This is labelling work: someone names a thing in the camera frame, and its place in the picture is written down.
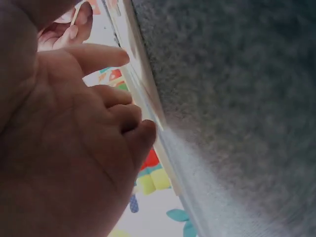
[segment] orange shape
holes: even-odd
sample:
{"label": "orange shape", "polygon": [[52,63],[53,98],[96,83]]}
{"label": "orange shape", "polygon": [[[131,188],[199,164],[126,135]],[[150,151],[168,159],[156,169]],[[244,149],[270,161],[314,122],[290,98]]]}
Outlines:
{"label": "orange shape", "polygon": [[90,3],[90,5],[92,6],[93,9],[93,15],[100,15],[100,9],[97,3],[97,0],[88,0],[88,2]]}

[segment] finger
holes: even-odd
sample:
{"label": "finger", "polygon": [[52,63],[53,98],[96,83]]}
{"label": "finger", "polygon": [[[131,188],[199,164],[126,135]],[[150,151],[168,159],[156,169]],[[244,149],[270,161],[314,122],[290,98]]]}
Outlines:
{"label": "finger", "polygon": [[132,103],[132,96],[126,90],[121,90],[108,85],[95,85],[91,87],[91,89],[102,98],[106,108],[118,104],[128,105]]}
{"label": "finger", "polygon": [[76,41],[78,43],[82,43],[90,37],[91,30],[92,30],[92,24],[93,24],[92,15],[88,17],[88,20],[84,25],[75,24],[75,26],[79,27],[79,32],[78,32],[78,35],[76,37]]}
{"label": "finger", "polygon": [[77,18],[75,19],[75,25],[84,25],[88,22],[89,18],[92,18],[93,10],[89,2],[84,2],[80,6]]}
{"label": "finger", "polygon": [[135,171],[138,172],[156,140],[156,125],[153,121],[145,120],[124,136],[132,153]]}
{"label": "finger", "polygon": [[81,66],[83,77],[107,67],[121,67],[129,62],[127,53],[118,47],[81,44],[64,48]]}
{"label": "finger", "polygon": [[79,32],[78,26],[70,26],[64,32],[64,34],[55,41],[51,49],[59,49],[59,48],[63,48],[63,47],[75,44],[77,41],[78,32]]}
{"label": "finger", "polygon": [[61,17],[59,17],[57,20],[55,20],[56,23],[70,23],[75,15],[76,9],[73,7],[70,11],[67,11],[65,14],[63,14]]}
{"label": "finger", "polygon": [[142,119],[142,111],[137,105],[115,105],[108,109],[114,116],[122,133],[135,129]]}

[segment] blue shape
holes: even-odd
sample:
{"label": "blue shape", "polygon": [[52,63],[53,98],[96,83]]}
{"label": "blue shape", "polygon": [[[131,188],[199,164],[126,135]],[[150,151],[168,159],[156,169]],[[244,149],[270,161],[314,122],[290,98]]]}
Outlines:
{"label": "blue shape", "polygon": [[183,228],[183,237],[196,237],[197,231],[195,230],[191,221],[187,221]]}
{"label": "blue shape", "polygon": [[130,197],[130,200],[129,200],[129,209],[132,213],[137,213],[139,212],[139,207],[138,207],[138,202],[137,202],[137,199],[136,199],[136,195],[133,194],[131,197]]}
{"label": "blue shape", "polygon": [[167,212],[167,216],[174,221],[184,222],[189,221],[189,217],[184,210],[173,209]]}
{"label": "blue shape", "polygon": [[102,74],[102,73],[105,73],[108,69],[110,69],[110,68],[102,69],[102,70],[100,70],[100,73],[101,73],[101,74]]}

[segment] fingernail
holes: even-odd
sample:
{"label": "fingernail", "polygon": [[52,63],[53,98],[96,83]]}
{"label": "fingernail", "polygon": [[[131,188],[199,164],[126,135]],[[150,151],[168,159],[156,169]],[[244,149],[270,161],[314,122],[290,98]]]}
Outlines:
{"label": "fingernail", "polygon": [[84,25],[88,21],[88,17],[85,14],[81,14],[79,20],[80,25]]}
{"label": "fingernail", "polygon": [[77,26],[73,26],[70,31],[70,38],[74,40],[77,37],[79,28]]}

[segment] green shape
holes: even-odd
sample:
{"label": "green shape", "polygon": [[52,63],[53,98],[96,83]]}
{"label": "green shape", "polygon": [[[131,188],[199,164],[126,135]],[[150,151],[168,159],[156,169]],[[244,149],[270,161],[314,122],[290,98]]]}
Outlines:
{"label": "green shape", "polygon": [[187,221],[183,228],[183,237],[196,237],[197,231],[195,230],[191,221]]}
{"label": "green shape", "polygon": [[121,84],[121,85],[118,85],[116,86],[116,88],[119,88],[121,90],[127,90],[128,91],[128,88],[127,88],[127,85],[124,83],[124,84]]}
{"label": "green shape", "polygon": [[167,212],[167,216],[174,221],[184,222],[189,221],[189,217],[184,210],[173,209]]}

